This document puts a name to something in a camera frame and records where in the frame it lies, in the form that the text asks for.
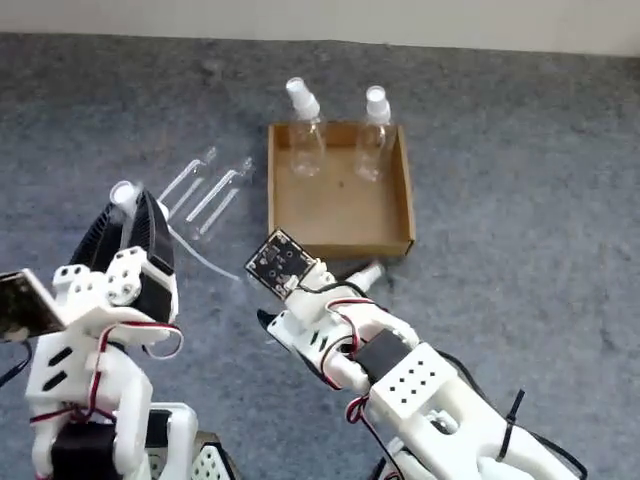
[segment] gray carpet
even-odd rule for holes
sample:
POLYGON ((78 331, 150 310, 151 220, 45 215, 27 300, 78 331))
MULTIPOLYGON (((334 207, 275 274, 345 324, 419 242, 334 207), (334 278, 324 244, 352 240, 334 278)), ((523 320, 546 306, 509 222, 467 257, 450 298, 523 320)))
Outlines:
MULTIPOLYGON (((0 270, 29 266, 48 282, 113 183, 157 192, 214 142, 259 165, 234 232, 249 252, 266 230, 265 127, 287 118, 294 74, 337 119, 359 117, 380 83, 406 126, 418 241, 375 297, 462 358, 503 410, 523 387, 521 422, 590 478, 635 478, 638 60, 0 36, 0 270)), ((364 479, 380 452, 343 420, 350 395, 293 365, 254 320, 276 303, 182 252, 179 268, 188 343, 170 362, 140 357, 155 398, 195 408, 247 479, 364 479)), ((21 354, 3 347, 2 365, 21 354)), ((0 393, 1 478, 31 478, 25 382, 0 393)))

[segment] white wall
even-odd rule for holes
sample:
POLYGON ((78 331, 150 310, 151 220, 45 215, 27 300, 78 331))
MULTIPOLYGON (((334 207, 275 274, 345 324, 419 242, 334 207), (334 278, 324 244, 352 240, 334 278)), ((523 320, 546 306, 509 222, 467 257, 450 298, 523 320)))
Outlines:
POLYGON ((640 55, 640 0, 0 0, 0 31, 640 55))

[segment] cardboard box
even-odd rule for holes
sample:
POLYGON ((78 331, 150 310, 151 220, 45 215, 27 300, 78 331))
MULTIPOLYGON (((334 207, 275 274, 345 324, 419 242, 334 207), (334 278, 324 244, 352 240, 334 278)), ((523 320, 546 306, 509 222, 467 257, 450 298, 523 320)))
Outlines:
POLYGON ((281 228, 326 259, 398 257, 415 240, 411 180, 402 127, 390 174, 367 182, 354 172, 357 123, 327 125, 327 156, 310 178, 291 170, 286 124, 269 127, 269 233, 281 228))

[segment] cable tie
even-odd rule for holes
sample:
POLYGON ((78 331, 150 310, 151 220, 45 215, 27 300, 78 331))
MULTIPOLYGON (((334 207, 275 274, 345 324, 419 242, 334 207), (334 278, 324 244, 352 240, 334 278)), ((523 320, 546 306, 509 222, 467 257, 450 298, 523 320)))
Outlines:
POLYGON ((507 450, 509 449, 509 442, 511 441, 511 433, 513 432, 513 427, 516 424, 516 413, 518 413, 518 409, 520 408, 520 404, 522 403, 522 399, 524 398, 524 390, 520 389, 518 394, 516 395, 516 399, 511 406, 511 410, 509 410, 508 415, 505 417, 507 421, 507 428, 504 432, 504 439, 502 440, 502 446, 500 447, 500 453, 496 457, 496 462, 501 462, 504 460, 504 457, 507 455, 507 450))

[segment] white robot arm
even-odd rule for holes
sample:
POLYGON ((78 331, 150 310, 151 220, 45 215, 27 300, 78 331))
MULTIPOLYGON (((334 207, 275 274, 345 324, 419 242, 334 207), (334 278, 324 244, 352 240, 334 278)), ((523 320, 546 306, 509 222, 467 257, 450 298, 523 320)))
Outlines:
POLYGON ((503 418, 479 388, 465 382, 452 358, 366 298, 364 291, 383 273, 380 265, 338 282, 323 262, 276 231, 246 268, 287 307, 277 316, 259 312, 267 332, 332 388, 360 395, 347 408, 350 421, 371 427, 366 405, 372 417, 395 430, 397 438, 387 449, 391 465, 376 478, 578 478, 540 437, 515 425, 511 416, 503 418))
POLYGON ((234 478, 216 461, 224 455, 218 445, 194 454, 195 412, 152 403, 149 379, 126 353, 142 345, 154 356, 151 346, 176 334, 169 358, 182 344, 173 247, 162 206, 146 189, 114 187, 70 264, 55 272, 54 296, 28 269, 0 283, 10 302, 0 333, 39 336, 26 390, 37 479, 234 478))

